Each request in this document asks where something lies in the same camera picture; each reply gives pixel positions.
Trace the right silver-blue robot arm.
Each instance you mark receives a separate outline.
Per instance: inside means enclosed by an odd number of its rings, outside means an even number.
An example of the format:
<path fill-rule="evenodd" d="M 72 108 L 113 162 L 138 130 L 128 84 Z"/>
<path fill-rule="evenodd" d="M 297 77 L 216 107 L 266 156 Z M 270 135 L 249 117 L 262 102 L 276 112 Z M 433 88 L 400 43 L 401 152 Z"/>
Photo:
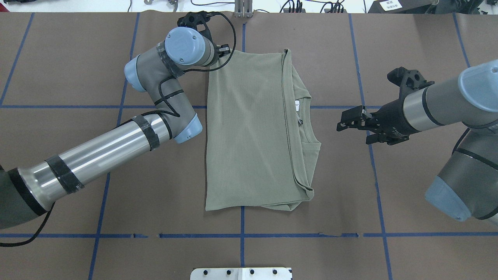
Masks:
<path fill-rule="evenodd" d="M 456 221 L 473 218 L 497 226 L 497 68 L 497 60 L 491 60 L 434 82 L 418 70 L 397 67 L 387 80 L 400 89 L 398 98 L 372 113 L 366 106 L 343 111 L 337 131 L 369 131 L 367 145 L 397 145 L 414 134 L 464 125 L 465 131 L 424 197 Z"/>

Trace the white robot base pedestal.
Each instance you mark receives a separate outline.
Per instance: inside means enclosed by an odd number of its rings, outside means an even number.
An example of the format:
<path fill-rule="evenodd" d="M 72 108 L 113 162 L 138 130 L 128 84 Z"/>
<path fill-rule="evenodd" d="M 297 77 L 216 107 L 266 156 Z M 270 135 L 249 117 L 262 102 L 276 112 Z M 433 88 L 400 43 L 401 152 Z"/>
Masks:
<path fill-rule="evenodd" d="M 190 274 L 191 280 L 292 280 L 291 268 L 198 268 Z"/>

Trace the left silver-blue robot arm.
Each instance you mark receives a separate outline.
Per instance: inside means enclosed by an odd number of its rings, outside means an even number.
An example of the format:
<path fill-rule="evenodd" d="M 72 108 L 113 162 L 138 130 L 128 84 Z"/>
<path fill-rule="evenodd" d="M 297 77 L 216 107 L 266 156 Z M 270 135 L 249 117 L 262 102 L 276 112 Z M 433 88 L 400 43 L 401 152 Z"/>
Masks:
<path fill-rule="evenodd" d="M 162 42 L 126 64 L 127 82 L 147 92 L 155 110 L 132 117 L 109 132 L 30 168 L 1 170 L 1 229 L 48 213 L 53 203 L 101 175 L 169 140 L 182 143 L 203 126 L 178 78 L 228 62 L 233 47 L 216 45 L 207 31 L 176 27 Z"/>

